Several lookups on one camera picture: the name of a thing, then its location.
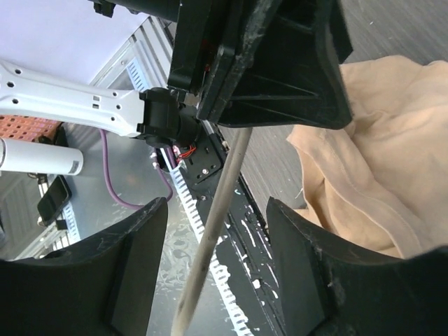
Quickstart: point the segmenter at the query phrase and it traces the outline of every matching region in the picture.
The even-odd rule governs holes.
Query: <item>cloth fold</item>
[[[448,63],[392,56],[341,66],[353,121],[296,125],[309,221],[409,258],[448,244]]]

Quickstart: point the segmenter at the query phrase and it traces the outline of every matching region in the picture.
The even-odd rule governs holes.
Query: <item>black smartphone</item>
[[[48,226],[54,222],[70,198],[71,191],[67,181],[64,177],[58,176],[37,204],[37,210],[41,215],[43,224]]]

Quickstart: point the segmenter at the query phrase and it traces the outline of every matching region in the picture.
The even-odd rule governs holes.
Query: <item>white cylinder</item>
[[[77,175],[83,164],[83,154],[75,148],[0,139],[1,171]]]

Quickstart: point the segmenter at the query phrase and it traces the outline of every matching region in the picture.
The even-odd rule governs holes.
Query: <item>white robotic arm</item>
[[[46,118],[137,137],[145,109],[139,95],[72,83],[0,60],[1,115]]]

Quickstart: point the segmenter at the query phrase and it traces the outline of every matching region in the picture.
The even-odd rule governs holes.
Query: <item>gray wooden table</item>
[[[342,0],[354,52],[347,62],[404,55],[420,64],[448,59],[448,1]],[[269,196],[303,204],[298,154],[286,142],[292,126],[255,129],[242,174],[265,212]],[[235,129],[223,128],[229,141]]]

